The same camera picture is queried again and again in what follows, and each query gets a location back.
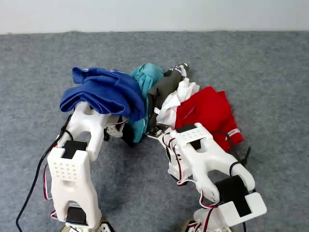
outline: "dark gray cloth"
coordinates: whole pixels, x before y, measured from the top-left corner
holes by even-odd
[[[185,69],[186,74],[182,73],[182,68]],[[164,77],[149,90],[148,131],[156,124],[157,114],[154,112],[154,108],[156,107],[161,109],[166,97],[177,89],[179,82],[181,82],[187,76],[188,71],[188,63],[181,63],[175,67],[172,67],[167,70],[164,73]]]

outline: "red cloth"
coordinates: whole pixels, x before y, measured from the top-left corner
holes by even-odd
[[[206,87],[177,107],[176,129],[196,122],[200,122],[209,132],[230,133],[234,145],[243,141],[224,91],[216,92],[213,87]],[[225,134],[213,133],[213,139],[223,150],[230,149]]]

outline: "gray carpet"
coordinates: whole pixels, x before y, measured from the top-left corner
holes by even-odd
[[[0,36],[1,231],[14,221],[42,152],[66,114],[62,93],[74,66],[131,72],[146,62],[180,62],[201,86],[225,90],[245,143],[248,170],[268,212],[249,232],[305,232],[309,226],[309,33],[148,32]],[[117,232],[178,232],[199,209],[195,186],[177,187],[162,147],[146,138],[135,149],[106,142],[92,164],[99,206]],[[212,173],[216,180],[221,175]],[[57,232],[40,176],[20,220],[24,231]]]

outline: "teal cloth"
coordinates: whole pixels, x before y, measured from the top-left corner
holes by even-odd
[[[138,121],[129,121],[129,125],[134,130],[134,139],[133,142],[138,143],[142,138],[143,134],[146,133],[148,126],[148,108],[149,101],[147,97],[148,91],[153,85],[155,85],[159,80],[163,78],[163,70],[154,64],[147,63],[137,67],[132,73],[131,76],[138,82],[141,95],[145,100],[145,110],[146,116]]]

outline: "white cloth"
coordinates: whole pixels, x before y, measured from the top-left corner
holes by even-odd
[[[189,78],[184,78],[183,81],[179,82],[177,90],[170,93],[165,99],[161,110],[158,108],[154,109],[154,112],[158,114],[156,117],[157,123],[168,125],[174,129],[177,107],[198,91],[199,85],[195,82],[190,83]]]

